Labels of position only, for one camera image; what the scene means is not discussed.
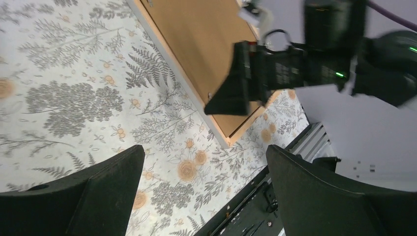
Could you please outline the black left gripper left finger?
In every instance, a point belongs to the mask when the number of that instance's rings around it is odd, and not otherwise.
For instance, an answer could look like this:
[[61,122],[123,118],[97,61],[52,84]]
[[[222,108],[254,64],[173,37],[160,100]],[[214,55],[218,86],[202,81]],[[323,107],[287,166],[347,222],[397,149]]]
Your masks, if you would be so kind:
[[134,145],[66,177],[1,193],[1,235],[125,235],[144,160]]

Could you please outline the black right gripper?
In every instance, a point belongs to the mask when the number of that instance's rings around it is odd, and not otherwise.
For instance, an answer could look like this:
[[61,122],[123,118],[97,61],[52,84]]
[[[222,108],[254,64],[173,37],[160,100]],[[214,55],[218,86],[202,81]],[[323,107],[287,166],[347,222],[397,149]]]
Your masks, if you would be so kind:
[[228,75],[205,115],[247,116],[250,102],[264,107],[274,90],[328,84],[342,90],[364,35],[366,8],[365,0],[305,0],[303,43],[283,29],[235,43]]

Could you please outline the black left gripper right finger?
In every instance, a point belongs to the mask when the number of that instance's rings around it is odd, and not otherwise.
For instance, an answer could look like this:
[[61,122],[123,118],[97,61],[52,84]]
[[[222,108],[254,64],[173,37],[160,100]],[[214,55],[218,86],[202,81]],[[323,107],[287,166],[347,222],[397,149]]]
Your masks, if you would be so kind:
[[417,195],[362,183],[276,145],[266,159],[288,236],[414,236]]

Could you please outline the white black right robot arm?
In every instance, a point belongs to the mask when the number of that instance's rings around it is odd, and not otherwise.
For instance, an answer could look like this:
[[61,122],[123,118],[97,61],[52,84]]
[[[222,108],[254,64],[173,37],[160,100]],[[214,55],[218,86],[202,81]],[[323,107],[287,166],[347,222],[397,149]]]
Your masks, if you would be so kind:
[[275,90],[334,84],[342,91],[355,74],[351,95],[365,94],[394,107],[417,96],[417,27],[367,0],[306,0],[304,42],[285,34],[283,51],[269,49],[272,13],[255,0],[239,12],[259,28],[260,39],[234,44],[229,73],[204,108],[206,115],[249,114]]

